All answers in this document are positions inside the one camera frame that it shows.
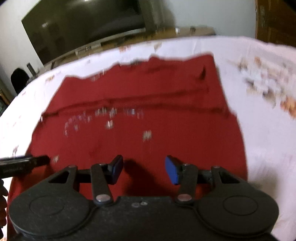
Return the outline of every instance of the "white bed sheet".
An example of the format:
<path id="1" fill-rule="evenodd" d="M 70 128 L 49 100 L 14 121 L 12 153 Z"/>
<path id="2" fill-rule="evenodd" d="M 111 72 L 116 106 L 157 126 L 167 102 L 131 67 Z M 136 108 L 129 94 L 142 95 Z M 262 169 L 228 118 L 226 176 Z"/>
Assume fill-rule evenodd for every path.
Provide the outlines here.
<path id="1" fill-rule="evenodd" d="M 109 69 L 117 62 L 147 60 L 152 55 L 185 59 L 206 52 L 214 55 L 228 105 L 237 115 L 243 133 L 248 181 L 271 195 L 279 205 L 280 215 L 273 235 L 281 241 L 295 240 L 296 120 L 281 110 L 282 96 L 262 97 L 260 91 L 264 91 L 269 83 L 262 80 L 265 70 L 254 64 L 255 57 L 260 57 L 268 68 L 288 69 L 290 79 L 285 90 L 294 95 L 296 49 L 291 47 L 265 44 L 245 37 L 190 37 L 144 42 L 65 64 L 30 83 L 0 117 L 0 157 L 26 153 L 41 114 L 65 76 L 86 77 Z M 247 63 L 248 68 L 239 70 L 238 63 Z M 254 80 L 257 91 L 250 89 L 246 78 Z M 7 188 L 10 180 L 5 180 Z"/>

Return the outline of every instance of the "brown door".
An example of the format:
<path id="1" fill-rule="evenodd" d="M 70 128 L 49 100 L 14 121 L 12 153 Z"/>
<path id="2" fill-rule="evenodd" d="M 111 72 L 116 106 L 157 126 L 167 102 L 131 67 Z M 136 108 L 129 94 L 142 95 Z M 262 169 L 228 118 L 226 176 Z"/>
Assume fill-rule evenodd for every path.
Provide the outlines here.
<path id="1" fill-rule="evenodd" d="M 296 11 L 283 0 L 256 0 L 256 38 L 296 47 Z"/>

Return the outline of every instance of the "red garment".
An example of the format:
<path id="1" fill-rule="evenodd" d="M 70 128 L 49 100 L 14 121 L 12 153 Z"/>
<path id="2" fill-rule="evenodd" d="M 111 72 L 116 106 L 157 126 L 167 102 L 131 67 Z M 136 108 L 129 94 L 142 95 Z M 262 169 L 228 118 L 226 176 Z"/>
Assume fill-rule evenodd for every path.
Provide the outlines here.
<path id="1" fill-rule="evenodd" d="M 108 109 L 104 115 L 103 107 Z M 117 108 L 114 116 L 109 115 L 111 108 Z M 110 120 L 114 127 L 107 129 Z M 14 178 L 9 203 L 70 164 L 88 169 L 118 154 L 125 167 L 110 186 L 114 198 L 174 196 L 178 187 L 165 172 L 167 155 L 200 169 L 219 165 L 247 178 L 240 129 L 228 111 L 211 55 L 187 61 L 153 57 L 139 65 L 116 65 L 104 75 L 66 78 L 37 125 L 28 152 L 48 155 L 52 162 Z M 80 192 L 92 199 L 90 184 L 83 184 Z M 12 230 L 9 222 L 9 237 Z"/>

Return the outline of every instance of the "black television screen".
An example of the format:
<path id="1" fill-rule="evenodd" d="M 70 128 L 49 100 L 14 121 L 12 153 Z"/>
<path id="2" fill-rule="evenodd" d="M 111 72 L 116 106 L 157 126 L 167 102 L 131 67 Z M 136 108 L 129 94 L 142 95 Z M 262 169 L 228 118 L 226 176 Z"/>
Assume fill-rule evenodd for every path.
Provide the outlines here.
<path id="1" fill-rule="evenodd" d="M 145 27 L 138 0 L 41 0 L 22 24 L 43 64 L 96 40 Z"/>

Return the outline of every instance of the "white wall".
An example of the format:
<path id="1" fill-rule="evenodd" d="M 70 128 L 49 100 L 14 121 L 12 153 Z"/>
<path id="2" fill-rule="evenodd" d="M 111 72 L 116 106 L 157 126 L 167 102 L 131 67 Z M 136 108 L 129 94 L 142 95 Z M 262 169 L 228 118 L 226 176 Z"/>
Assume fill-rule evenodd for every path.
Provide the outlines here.
<path id="1" fill-rule="evenodd" d="M 12 89 L 10 76 L 27 63 L 42 67 L 21 20 L 40 0 L 7 0 L 0 6 L 0 78 Z M 176 26 L 208 25 L 219 35 L 255 36 L 254 0 L 163 0 Z"/>

